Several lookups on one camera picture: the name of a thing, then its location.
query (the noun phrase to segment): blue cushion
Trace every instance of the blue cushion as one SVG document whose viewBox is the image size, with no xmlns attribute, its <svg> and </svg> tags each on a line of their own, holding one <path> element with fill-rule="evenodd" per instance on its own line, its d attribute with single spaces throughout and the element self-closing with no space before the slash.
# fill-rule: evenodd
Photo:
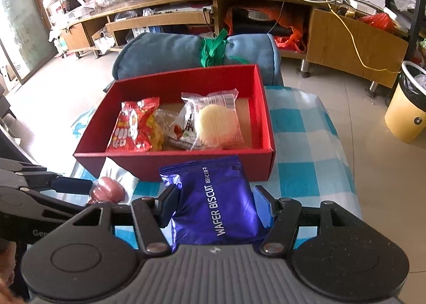
<svg viewBox="0 0 426 304">
<path fill-rule="evenodd" d="M 118 80 L 201 67 L 202 45 L 203 39 L 197 35 L 140 34 L 118 55 L 112 76 Z M 240 64 L 239 59 L 259 65 L 264 85 L 283 85 L 281 57 L 271 35 L 228 37 L 223 64 Z"/>
</svg>

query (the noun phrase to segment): white trash can rim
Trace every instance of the white trash can rim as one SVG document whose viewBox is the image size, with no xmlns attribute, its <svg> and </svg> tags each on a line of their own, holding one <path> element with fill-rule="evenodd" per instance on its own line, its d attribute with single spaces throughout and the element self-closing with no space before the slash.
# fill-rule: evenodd
<svg viewBox="0 0 426 304">
<path fill-rule="evenodd" d="M 418 69 L 421 73 L 426 74 L 426 71 L 422 69 L 420 66 L 416 65 L 414 62 L 411 61 L 404 61 L 402 63 L 402 70 L 404 74 L 408 77 L 408 79 L 416 86 L 418 90 L 420 90 L 424 96 L 426 96 L 426 90 L 421 87 L 419 83 L 416 82 L 414 77 L 411 75 L 411 73 L 408 71 L 407 66 L 412 66 Z"/>
</svg>

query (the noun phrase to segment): tile floor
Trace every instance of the tile floor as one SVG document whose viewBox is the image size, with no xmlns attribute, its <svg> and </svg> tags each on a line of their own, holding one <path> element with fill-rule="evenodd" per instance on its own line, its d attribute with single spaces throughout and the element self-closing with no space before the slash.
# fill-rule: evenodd
<svg viewBox="0 0 426 304">
<path fill-rule="evenodd" d="M 76 140 L 70 126 L 103 97 L 115 57 L 53 59 L 8 96 L 19 122 L 8 121 L 39 163 L 60 173 L 71 171 Z M 402 247 L 410 260 L 400 298 L 407 304 L 426 303 L 426 132 L 412 144 L 402 143 L 385 125 L 384 99 L 366 96 L 365 79 L 315 65 L 312 77 L 303 79 L 297 75 L 299 64 L 283 60 L 284 84 L 321 98 L 351 165 L 364 220 Z"/>
</svg>

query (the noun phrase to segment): yellow cable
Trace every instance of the yellow cable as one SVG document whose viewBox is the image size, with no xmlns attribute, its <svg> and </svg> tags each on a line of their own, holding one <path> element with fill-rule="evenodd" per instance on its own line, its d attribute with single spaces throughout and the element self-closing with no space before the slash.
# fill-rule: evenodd
<svg viewBox="0 0 426 304">
<path fill-rule="evenodd" d="M 369 67 L 369 66 L 365 65 L 365 64 L 364 64 L 364 62 L 363 62 L 363 60 L 361 59 L 361 55 L 359 54 L 359 51 L 358 51 L 357 45 L 356 45 L 356 43 L 355 43 L 354 35 L 353 35 L 353 34 L 352 34 L 352 32 L 349 30 L 348 26 L 347 26 L 347 25 L 346 25 L 346 23 L 342 20 L 342 18 L 340 18 L 340 16 L 339 16 L 337 13 L 335 13 L 335 12 L 333 11 L 333 8 L 330 6 L 330 3 L 333 3 L 334 1 L 325 0 L 325 2 L 326 2 L 326 3 L 327 3 L 327 5 L 329 6 L 330 12 L 331 12 L 331 13 L 333 13 L 333 14 L 334 14 L 334 15 L 338 18 L 338 20 L 340 20 L 340 21 L 341 21 L 341 23 L 345 26 L 346 30 L 348 30 L 348 33 L 351 35 L 352 43 L 354 44 L 354 48 L 355 48 L 355 51 L 356 51 L 356 53 L 357 53 L 357 56 L 358 56 L 359 62 L 361 63 L 361 65 L 363 65 L 363 67 L 364 67 L 364 68 L 366 68 L 366 69 L 371 69 L 372 71 L 376 71 L 376 72 L 386 72 L 386 71 L 387 71 L 387 72 L 389 72 L 389 73 L 395 73 L 395 74 L 399 74 L 399 73 L 400 73 L 400 71 L 398 71 L 398 72 L 393 72 L 393 71 L 391 71 L 391 70 L 389 70 L 389 69 L 387 69 L 387 68 L 383 68 L 383 69 L 376 69 L 376 68 L 372 68 L 372 67 Z"/>
</svg>

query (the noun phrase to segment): cabinet drawer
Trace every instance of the cabinet drawer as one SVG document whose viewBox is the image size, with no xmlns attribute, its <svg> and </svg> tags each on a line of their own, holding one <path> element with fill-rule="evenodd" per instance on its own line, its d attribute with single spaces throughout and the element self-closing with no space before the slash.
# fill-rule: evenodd
<svg viewBox="0 0 426 304">
<path fill-rule="evenodd" d="M 156 25 L 176 25 L 176 24 L 208 24 L 211 23 L 211 14 L 203 11 L 193 12 L 174 12 L 159 15 L 149 15 L 146 17 L 137 17 L 126 20 L 119 20 L 106 24 L 108 31 L 127 30 L 138 27 L 150 27 Z"/>
<path fill-rule="evenodd" d="M 400 70 L 408 47 L 406 41 L 359 20 L 347 17 L 342 17 L 342 20 L 352 32 L 365 65 L 392 72 Z M 314 10 L 310 18 L 306 60 L 376 81 L 389 88 L 397 77 L 396 73 L 376 72 L 363 67 L 348 30 L 335 15 L 321 10 Z"/>
<path fill-rule="evenodd" d="M 83 24 L 78 23 L 69 29 L 62 30 L 62 37 L 70 51 L 90 48 L 90 42 L 84 32 Z"/>
</svg>

